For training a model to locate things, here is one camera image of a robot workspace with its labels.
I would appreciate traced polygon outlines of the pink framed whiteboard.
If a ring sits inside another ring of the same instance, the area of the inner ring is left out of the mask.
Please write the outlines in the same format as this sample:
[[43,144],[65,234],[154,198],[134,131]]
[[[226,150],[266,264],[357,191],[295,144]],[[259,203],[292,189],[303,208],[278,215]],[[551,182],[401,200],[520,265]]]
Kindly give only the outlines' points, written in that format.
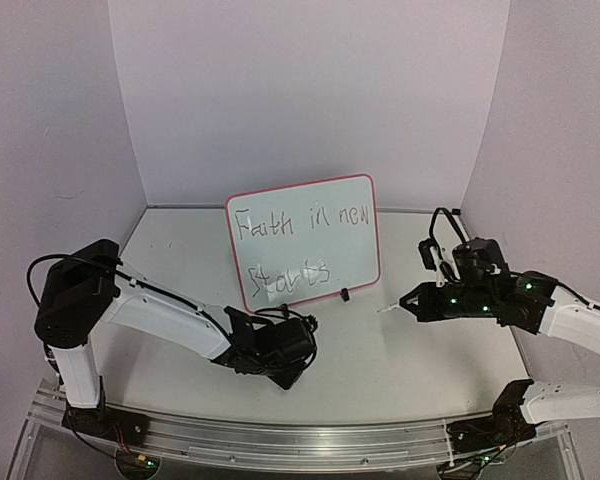
[[338,296],[381,277],[375,184],[368,174],[233,195],[225,214],[250,312]]

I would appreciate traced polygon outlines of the whiteboard marker pen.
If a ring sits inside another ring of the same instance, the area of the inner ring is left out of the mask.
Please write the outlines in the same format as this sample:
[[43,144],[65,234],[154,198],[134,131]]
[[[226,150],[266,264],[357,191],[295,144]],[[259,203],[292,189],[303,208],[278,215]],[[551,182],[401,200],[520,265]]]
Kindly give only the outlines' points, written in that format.
[[396,309],[399,309],[399,308],[401,308],[399,303],[397,303],[397,302],[396,303],[391,303],[391,304],[389,304],[389,305],[387,305],[385,307],[382,307],[382,308],[378,309],[376,313],[382,314],[382,313],[390,312],[390,311],[393,311],[393,310],[396,310]]

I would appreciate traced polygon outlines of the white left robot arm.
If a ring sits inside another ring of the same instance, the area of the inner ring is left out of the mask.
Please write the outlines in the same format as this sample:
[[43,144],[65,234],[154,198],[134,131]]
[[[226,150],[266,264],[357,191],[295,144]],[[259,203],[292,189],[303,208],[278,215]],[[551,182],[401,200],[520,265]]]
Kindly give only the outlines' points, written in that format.
[[115,422],[90,344],[100,323],[179,345],[238,375],[264,376],[283,390],[317,356],[314,316],[288,308],[246,313],[189,298],[132,268],[109,239],[33,260],[26,284],[37,307],[34,331],[51,353],[69,407],[94,435],[107,434]]

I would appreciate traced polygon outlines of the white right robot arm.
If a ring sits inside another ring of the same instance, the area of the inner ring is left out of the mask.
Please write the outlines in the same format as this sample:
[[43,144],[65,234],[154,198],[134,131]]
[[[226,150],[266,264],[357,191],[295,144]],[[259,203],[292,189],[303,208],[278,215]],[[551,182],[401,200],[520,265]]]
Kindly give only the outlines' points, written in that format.
[[[600,359],[600,303],[539,271],[509,268],[499,244],[475,238],[445,253],[432,238],[420,242],[424,267],[436,273],[398,301],[417,322],[489,319],[528,337],[559,343],[569,360]],[[457,423],[460,432],[506,434],[544,422],[600,419],[600,375],[509,382],[491,412]]]

